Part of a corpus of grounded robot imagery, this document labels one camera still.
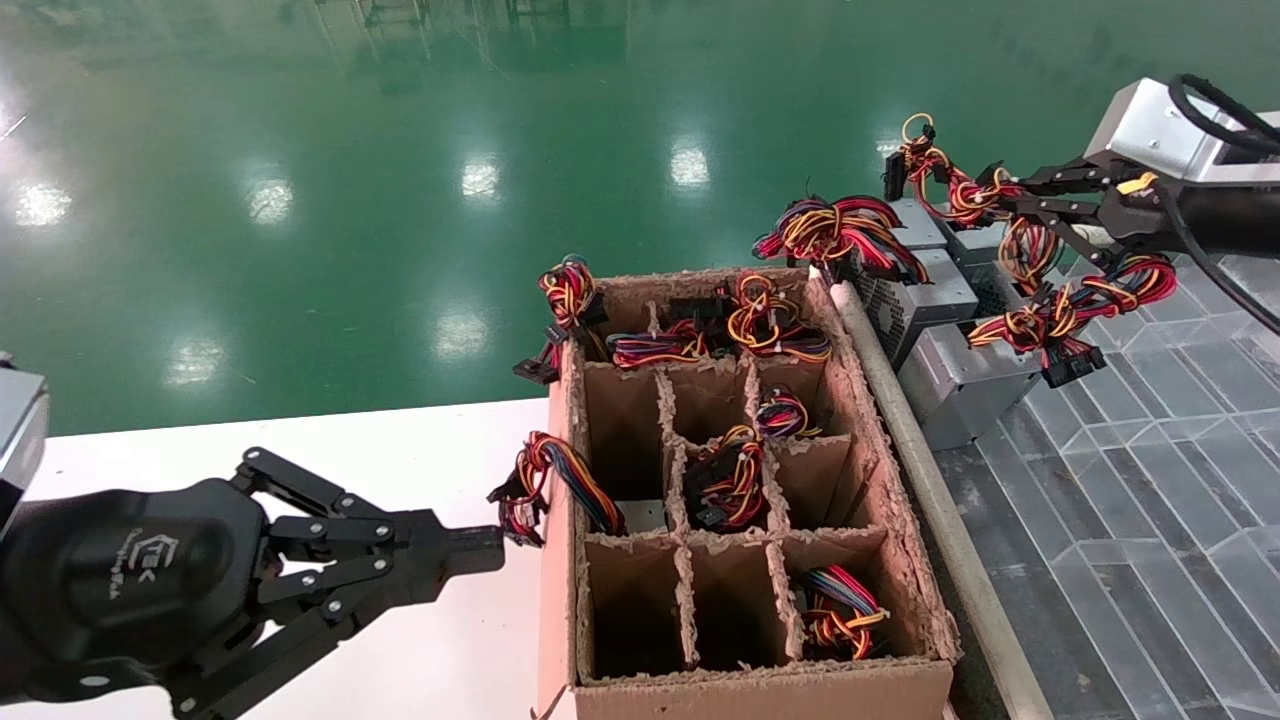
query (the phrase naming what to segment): power supply unit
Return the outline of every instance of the power supply unit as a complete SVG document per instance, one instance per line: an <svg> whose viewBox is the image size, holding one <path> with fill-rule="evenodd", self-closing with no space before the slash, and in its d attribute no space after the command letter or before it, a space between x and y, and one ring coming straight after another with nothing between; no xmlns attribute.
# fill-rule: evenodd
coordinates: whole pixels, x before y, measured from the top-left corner
<svg viewBox="0 0 1280 720"><path fill-rule="evenodd" d="M925 329L897 373L929 450L969 445L1039 382L1038 354L1005 342L969 347L975 324Z"/></svg>
<svg viewBox="0 0 1280 720"><path fill-rule="evenodd" d="M920 336L932 325L973 318L978 297L946 250L918 250L932 284L904 286L860 274L855 286L876 327L890 365L897 370Z"/></svg>
<svg viewBox="0 0 1280 720"><path fill-rule="evenodd" d="M960 268L960 274L973 282L975 273L982 274L1000 256L1000 241L1005 237L1009 223L995 223L986 228L955 231L945 220L937 220L938 231L947 238L947 252Z"/></svg>
<svg viewBox="0 0 1280 720"><path fill-rule="evenodd" d="M919 200L904 197L888 204L897 213L897 219L902 220L901 228L893 228L893 237L902 243L902 247L915 252L919 250L933 250L947 246L947 236Z"/></svg>

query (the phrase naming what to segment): black connector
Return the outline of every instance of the black connector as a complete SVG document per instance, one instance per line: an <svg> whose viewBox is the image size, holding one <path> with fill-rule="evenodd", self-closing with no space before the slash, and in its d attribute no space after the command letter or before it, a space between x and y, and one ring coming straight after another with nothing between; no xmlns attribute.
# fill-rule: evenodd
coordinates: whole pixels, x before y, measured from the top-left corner
<svg viewBox="0 0 1280 720"><path fill-rule="evenodd" d="M978 173L974 182L983 187L991 184L996 179L996 170L1004 167L1004 160L996 160L995 163L987 165L980 173Z"/></svg>
<svg viewBox="0 0 1280 720"><path fill-rule="evenodd" d="M516 497L524 497L525 483L520 482L520 474L515 470L507 475L507 482L493 488L493 492L485 497L489 502L498 502L499 500L511 500Z"/></svg>
<svg viewBox="0 0 1280 720"><path fill-rule="evenodd" d="M714 320L724 319L724 302L717 297L672 297L672 320L692 320L694 329L704 331Z"/></svg>
<svg viewBox="0 0 1280 720"><path fill-rule="evenodd" d="M1089 364L1093 365L1094 370L1102 370L1107 366L1107 359L1102 355L1102 350L1097 347L1091 347L1084 356L1089 360Z"/></svg>
<svg viewBox="0 0 1280 720"><path fill-rule="evenodd" d="M906 192L906 158L901 150L884 158L884 174L881 178L884 181L884 201L901 200Z"/></svg>
<svg viewBox="0 0 1280 720"><path fill-rule="evenodd" d="M586 309L582 310L582 314L579 315L577 322L588 328L608 323L609 314L604 311L604 295L599 292L593 295L591 302L589 302Z"/></svg>
<svg viewBox="0 0 1280 720"><path fill-rule="evenodd" d="M1065 360L1053 363L1048 368L1041 370L1041 375L1044 378L1044 382L1048 383L1050 388L1057 389L1088 375L1094 369L1101 370L1106 366L1107 361L1102 357L1102 351L1094 347L1087 352L1080 352Z"/></svg>
<svg viewBox="0 0 1280 720"><path fill-rule="evenodd" d="M769 327L787 329L791 327L791 313L783 311L781 307L769 307Z"/></svg>
<svg viewBox="0 0 1280 720"><path fill-rule="evenodd" d="M712 357L728 357L737 355L737 343L728 334L728 328L723 323L716 323L703 333L707 338L707 348L712 351Z"/></svg>
<svg viewBox="0 0 1280 720"><path fill-rule="evenodd" d="M550 342L552 345L564 345L564 341L568 340L570 333L564 328L559 327L559 323L552 323L547 325L547 329L543 331L543 334L547 336L547 341Z"/></svg>
<svg viewBox="0 0 1280 720"><path fill-rule="evenodd" d="M933 182L948 184L951 182L951 168L946 163L933 165Z"/></svg>
<svg viewBox="0 0 1280 720"><path fill-rule="evenodd" d="M1036 288L1036 293L1032 295L1028 302L1030 302L1032 305L1043 305L1044 302L1048 301L1050 295L1053 295L1053 283L1042 281L1041 286Z"/></svg>
<svg viewBox="0 0 1280 720"><path fill-rule="evenodd" d="M915 284L911 278L902 272L896 264L892 268L879 268L876 265L863 265L863 274L869 278L876 278L878 281L888 281L902 284Z"/></svg>
<svg viewBox="0 0 1280 720"><path fill-rule="evenodd" d="M718 530L721 525L728 521L728 515L724 514L723 509L710 506L694 515L694 519L698 520L698 524L703 529Z"/></svg>
<svg viewBox="0 0 1280 720"><path fill-rule="evenodd" d="M525 547L527 544L530 547L541 548L543 546L547 544L547 541L543 539L543 536L538 534L538 530L530 528L527 533L529 533L527 536L522 536L520 533L513 533L503 528L502 534L507 536L507 539L516 543L516 546L518 547Z"/></svg>
<svg viewBox="0 0 1280 720"><path fill-rule="evenodd" d="M531 383L538 383L547 387L559 379L559 370L556 369L550 363L539 363L532 357L527 357L516 363L516 366L511 369L517 378L524 378Z"/></svg>

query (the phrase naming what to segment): cardboard box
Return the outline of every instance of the cardboard box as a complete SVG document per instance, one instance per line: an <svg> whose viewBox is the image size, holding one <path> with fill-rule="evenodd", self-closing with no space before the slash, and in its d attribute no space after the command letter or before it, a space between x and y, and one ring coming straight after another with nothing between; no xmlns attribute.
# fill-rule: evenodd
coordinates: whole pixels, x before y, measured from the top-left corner
<svg viewBox="0 0 1280 720"><path fill-rule="evenodd" d="M539 717L581 720L937 720L960 656L874 400L826 288L769 269L833 343L823 364L704 359L622 372L572 348L552 387L550 432L570 439L616 501L666 503L666 527L590 533L552 483L543 551ZM709 296L737 270L599 281L607 332L657 327L671 297ZM690 528L689 457L749 423L762 387L783 382L828 433L765 443L759 527ZM805 661L790 577L838 564L892 612L893 657Z"/></svg>

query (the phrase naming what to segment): gray tiled surface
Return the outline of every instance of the gray tiled surface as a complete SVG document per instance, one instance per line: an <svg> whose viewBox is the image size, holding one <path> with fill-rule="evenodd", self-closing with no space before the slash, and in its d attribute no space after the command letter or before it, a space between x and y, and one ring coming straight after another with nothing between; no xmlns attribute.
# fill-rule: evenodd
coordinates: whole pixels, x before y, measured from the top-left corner
<svg viewBox="0 0 1280 720"><path fill-rule="evenodd" d="M1059 719L1280 719L1280 338L1179 278L1089 329L1107 370L938 454Z"/></svg>

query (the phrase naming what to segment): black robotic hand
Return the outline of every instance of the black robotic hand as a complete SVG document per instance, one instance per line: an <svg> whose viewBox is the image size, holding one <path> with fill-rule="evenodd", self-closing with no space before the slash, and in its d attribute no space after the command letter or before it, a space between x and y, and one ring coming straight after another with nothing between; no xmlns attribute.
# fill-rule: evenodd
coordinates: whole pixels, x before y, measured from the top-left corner
<svg viewBox="0 0 1280 720"><path fill-rule="evenodd" d="M255 492L308 516L270 523ZM387 610L498 570L502 543L262 448L230 480L29 502L0 543L0 706L163 685L180 720L238 717ZM283 560L329 565L282 575ZM280 629L257 642L268 620Z"/></svg>

